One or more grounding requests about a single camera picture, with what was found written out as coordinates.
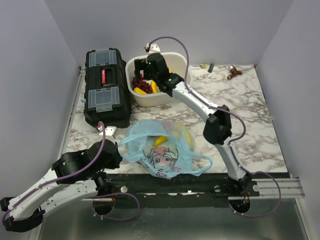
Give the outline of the dark red fake grapes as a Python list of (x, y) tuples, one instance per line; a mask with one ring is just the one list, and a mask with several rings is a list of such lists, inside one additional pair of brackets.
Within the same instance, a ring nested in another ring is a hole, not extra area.
[(131, 85), (132, 89), (134, 88), (140, 88), (141, 90), (145, 91), (147, 94), (152, 94), (152, 87), (151, 85), (144, 80), (144, 77), (142, 74), (140, 74), (141, 80), (136, 80), (135, 76), (132, 78)]

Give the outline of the blue printed plastic bag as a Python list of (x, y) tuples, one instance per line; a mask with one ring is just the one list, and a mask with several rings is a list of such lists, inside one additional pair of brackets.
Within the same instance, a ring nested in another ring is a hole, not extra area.
[[(198, 177), (213, 166), (213, 161), (190, 150), (184, 127), (172, 120), (140, 120), (127, 130), (118, 150), (124, 160), (140, 164), (153, 177), (171, 179), (180, 174)], [(154, 147), (159, 136), (168, 140)]]

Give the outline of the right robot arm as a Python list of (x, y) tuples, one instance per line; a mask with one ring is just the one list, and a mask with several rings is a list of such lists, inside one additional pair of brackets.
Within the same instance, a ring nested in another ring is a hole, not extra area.
[(187, 83), (186, 77), (177, 73), (170, 73), (164, 56), (160, 53), (151, 53), (146, 57), (134, 60), (134, 76), (155, 81), (160, 91), (181, 101), (191, 108), (205, 122), (203, 137), (214, 145), (226, 166), (230, 181), (230, 191), (241, 196), (248, 190), (252, 175), (244, 169), (238, 160), (232, 143), (232, 123), (229, 108), (226, 105), (216, 106)]

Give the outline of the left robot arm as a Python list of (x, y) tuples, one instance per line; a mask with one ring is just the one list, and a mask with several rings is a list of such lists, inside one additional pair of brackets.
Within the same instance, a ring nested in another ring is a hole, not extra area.
[(108, 139), (88, 149), (62, 154), (24, 193), (1, 199), (2, 225), (6, 231), (24, 233), (65, 205), (85, 198), (107, 197), (113, 187), (104, 170), (118, 169), (121, 161), (118, 144)]

